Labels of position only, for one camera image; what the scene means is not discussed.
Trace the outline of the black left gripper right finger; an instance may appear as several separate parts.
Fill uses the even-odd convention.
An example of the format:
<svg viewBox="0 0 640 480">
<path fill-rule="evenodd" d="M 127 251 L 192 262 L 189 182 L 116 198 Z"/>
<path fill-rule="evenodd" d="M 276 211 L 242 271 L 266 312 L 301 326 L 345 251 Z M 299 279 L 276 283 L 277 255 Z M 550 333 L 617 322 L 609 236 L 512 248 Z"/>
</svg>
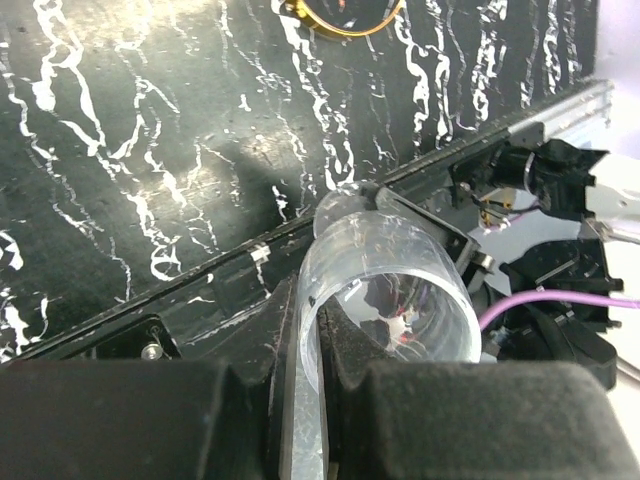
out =
<svg viewBox="0 0 640 480">
<path fill-rule="evenodd" d="M 635 479 L 604 389 L 562 362 L 405 363 L 317 315 L 332 479 Z"/>
</svg>

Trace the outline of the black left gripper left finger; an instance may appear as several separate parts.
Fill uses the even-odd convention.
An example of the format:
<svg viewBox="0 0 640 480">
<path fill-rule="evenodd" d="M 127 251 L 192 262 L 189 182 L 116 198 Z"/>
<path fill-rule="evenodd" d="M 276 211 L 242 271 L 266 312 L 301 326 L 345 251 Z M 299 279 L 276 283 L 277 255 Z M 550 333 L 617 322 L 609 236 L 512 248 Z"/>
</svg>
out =
<svg viewBox="0 0 640 480">
<path fill-rule="evenodd" d="M 1 372 L 5 479 L 287 479 L 297 280 L 196 360 L 27 360 Z"/>
</svg>

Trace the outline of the clear wine glass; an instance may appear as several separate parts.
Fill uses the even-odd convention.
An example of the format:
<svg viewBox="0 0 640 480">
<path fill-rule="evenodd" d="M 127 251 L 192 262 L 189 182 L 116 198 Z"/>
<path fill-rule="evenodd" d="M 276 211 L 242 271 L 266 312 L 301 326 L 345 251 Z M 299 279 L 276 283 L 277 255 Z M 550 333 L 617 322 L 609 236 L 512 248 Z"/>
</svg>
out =
<svg viewBox="0 0 640 480">
<path fill-rule="evenodd" d="M 386 187 L 329 192 L 313 219 L 300 268 L 294 479 L 326 475 L 317 315 L 335 301 L 357 332 L 407 362 L 476 363 L 480 327 L 468 292 L 478 242 Z"/>
</svg>

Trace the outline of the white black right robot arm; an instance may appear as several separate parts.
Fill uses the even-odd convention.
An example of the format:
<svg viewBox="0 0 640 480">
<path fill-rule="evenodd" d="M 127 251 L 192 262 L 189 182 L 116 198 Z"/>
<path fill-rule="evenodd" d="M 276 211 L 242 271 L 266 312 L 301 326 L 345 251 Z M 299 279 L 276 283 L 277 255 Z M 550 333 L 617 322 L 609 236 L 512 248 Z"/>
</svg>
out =
<svg viewBox="0 0 640 480">
<path fill-rule="evenodd" d="M 639 300 L 623 297 L 623 279 L 610 272 L 606 229 L 588 198 L 598 185 L 593 170 L 608 155 L 559 139 L 536 147 L 506 141 L 455 162 L 449 175 L 453 206 L 473 204 L 484 222 L 506 227 L 540 212 L 592 228 L 587 237 L 538 243 L 501 264 L 510 293 L 478 320 L 497 345 L 499 359 L 576 363 L 611 390 L 618 353 L 600 335 L 619 325 L 610 309 L 636 309 Z"/>
</svg>

